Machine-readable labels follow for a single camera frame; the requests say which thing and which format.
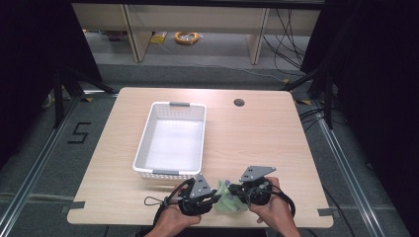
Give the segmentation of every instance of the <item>gray carpet floor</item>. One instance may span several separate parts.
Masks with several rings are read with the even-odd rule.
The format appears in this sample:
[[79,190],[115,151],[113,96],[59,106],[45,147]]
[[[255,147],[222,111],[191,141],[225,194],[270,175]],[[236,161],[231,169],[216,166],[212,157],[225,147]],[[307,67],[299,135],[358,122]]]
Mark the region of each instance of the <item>gray carpet floor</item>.
[[[122,50],[122,52],[129,54],[128,50]],[[146,63],[116,65],[106,63],[106,60],[106,58],[103,59],[103,63],[99,64],[99,69],[104,82],[115,89],[137,86],[278,90],[284,86],[282,82],[284,79],[293,81],[298,78],[261,65],[258,68],[248,68],[254,73],[249,74],[219,67],[147,65]],[[276,78],[256,76],[255,74],[272,75]],[[84,89],[94,89],[89,84],[82,83],[81,85]],[[304,99],[308,86],[309,84],[302,85],[295,89],[293,91],[294,98]],[[115,99],[94,98],[92,102],[78,103],[9,236],[116,237],[127,236],[140,229],[140,226],[72,225],[66,220],[66,208],[77,193]],[[310,105],[295,106],[300,114],[313,109]],[[332,115],[334,132],[387,236],[409,236],[374,170],[365,165],[366,157],[351,128],[345,124],[344,115],[339,111],[334,111]],[[0,210],[7,208],[13,194],[24,182],[52,131],[53,120],[54,108],[52,105],[39,115],[33,127],[28,131],[20,152],[13,156],[1,170]],[[90,122],[89,125],[79,127],[79,131],[89,134],[84,143],[71,144],[68,141],[80,140],[80,136],[72,134],[78,122]],[[303,122],[303,127],[307,129],[306,138],[323,186],[344,211],[356,236],[369,236],[366,224],[355,205],[319,123]],[[328,201],[332,209],[336,210],[336,205],[330,197]],[[336,214],[334,221],[334,225],[329,229],[312,229],[312,231],[317,236],[351,236],[342,215]],[[304,229],[301,229],[300,233],[302,236],[313,236]],[[271,231],[270,236],[275,236],[275,234]]]

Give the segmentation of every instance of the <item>yellow cable roll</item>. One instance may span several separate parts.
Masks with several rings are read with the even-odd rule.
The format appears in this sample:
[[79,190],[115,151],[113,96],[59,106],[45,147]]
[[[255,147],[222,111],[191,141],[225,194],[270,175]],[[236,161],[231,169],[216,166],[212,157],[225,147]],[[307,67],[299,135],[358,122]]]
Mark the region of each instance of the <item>yellow cable roll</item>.
[[200,38],[198,33],[182,33],[177,32],[175,34],[175,41],[181,44],[192,44]]

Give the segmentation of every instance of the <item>black corner tape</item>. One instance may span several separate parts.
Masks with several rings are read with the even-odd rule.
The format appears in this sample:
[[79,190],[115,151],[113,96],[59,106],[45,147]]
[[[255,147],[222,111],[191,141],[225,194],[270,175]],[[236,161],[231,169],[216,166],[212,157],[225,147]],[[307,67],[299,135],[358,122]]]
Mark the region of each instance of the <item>black corner tape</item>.
[[76,202],[73,202],[68,208],[69,209],[82,209],[84,208],[84,204],[86,204],[86,201],[76,201]]
[[330,208],[317,209],[317,211],[320,216],[333,215],[333,210]]

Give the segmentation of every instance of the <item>table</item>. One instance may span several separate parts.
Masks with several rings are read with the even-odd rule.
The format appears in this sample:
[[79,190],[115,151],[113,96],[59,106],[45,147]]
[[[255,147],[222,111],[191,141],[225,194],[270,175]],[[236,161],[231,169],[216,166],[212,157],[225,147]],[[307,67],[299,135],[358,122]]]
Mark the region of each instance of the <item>table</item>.
[[[233,101],[242,99],[243,107]],[[298,227],[330,227],[332,216],[319,216],[329,208],[312,156],[288,92],[123,88],[97,144],[75,203],[67,219],[73,224],[151,225],[157,205],[146,206],[148,196],[164,198],[173,184],[143,180],[132,163],[147,120],[156,101],[207,105],[202,173],[209,185],[218,180],[237,183],[249,165],[275,166],[281,188],[296,206]],[[266,227],[250,211],[206,213],[202,227]]]

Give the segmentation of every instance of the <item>person's right hand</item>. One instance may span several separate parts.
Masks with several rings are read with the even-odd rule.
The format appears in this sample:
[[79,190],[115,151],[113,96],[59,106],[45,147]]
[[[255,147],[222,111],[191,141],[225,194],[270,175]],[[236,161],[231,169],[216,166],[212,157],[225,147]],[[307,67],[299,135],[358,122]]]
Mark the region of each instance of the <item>person's right hand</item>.
[[[267,177],[273,186],[280,187],[280,181],[276,177]],[[273,192],[280,192],[272,187]],[[271,195],[271,199],[265,205],[256,205],[251,203],[250,211],[259,215],[256,220],[258,223],[265,222],[269,227],[283,234],[285,237],[300,236],[293,222],[293,216],[289,205],[280,197]]]

